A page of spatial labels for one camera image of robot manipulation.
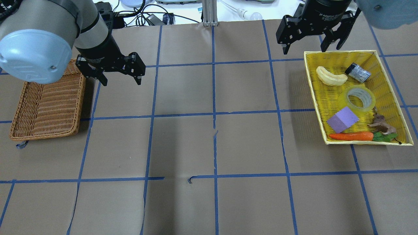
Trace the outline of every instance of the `brown wicker basket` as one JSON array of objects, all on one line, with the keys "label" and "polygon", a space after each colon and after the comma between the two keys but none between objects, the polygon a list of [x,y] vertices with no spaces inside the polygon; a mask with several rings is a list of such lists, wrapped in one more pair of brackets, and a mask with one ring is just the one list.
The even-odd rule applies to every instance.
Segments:
[{"label": "brown wicker basket", "polygon": [[25,82],[10,128],[10,139],[38,140],[77,134],[86,78],[72,59],[52,84]]}]

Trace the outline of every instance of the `purple block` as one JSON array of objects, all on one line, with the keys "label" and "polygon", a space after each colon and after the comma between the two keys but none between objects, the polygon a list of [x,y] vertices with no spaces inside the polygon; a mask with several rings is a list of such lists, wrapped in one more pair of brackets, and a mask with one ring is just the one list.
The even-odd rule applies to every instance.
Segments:
[{"label": "purple block", "polygon": [[341,133],[354,125],[358,120],[359,118],[346,106],[326,122],[331,126],[335,133]]}]

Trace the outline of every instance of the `peeled banana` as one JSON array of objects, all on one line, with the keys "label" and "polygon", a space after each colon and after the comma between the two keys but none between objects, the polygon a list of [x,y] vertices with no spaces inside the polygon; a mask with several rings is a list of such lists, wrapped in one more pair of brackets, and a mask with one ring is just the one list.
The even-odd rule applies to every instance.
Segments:
[{"label": "peeled banana", "polygon": [[329,86],[341,86],[347,81],[347,75],[335,75],[326,70],[324,67],[319,66],[316,68],[316,73],[318,74],[319,79]]}]

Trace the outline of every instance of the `carrot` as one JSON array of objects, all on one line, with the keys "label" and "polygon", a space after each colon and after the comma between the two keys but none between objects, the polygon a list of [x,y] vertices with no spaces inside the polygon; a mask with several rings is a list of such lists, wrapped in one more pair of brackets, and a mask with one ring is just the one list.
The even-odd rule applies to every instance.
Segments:
[{"label": "carrot", "polygon": [[354,133],[336,133],[329,134],[329,137],[335,140],[360,140],[360,141],[372,141],[374,134],[368,131],[360,131]]}]

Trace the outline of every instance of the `tape roll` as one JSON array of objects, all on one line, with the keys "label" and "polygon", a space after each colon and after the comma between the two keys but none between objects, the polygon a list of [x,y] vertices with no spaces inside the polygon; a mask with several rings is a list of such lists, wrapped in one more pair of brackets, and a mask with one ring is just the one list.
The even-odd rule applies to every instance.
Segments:
[{"label": "tape roll", "polygon": [[[349,96],[359,98],[363,103],[363,107],[358,107],[351,103]],[[337,104],[340,110],[347,106],[357,117],[361,117],[373,109],[376,105],[376,97],[366,87],[362,85],[352,85],[345,89],[341,96],[338,97]]]}]

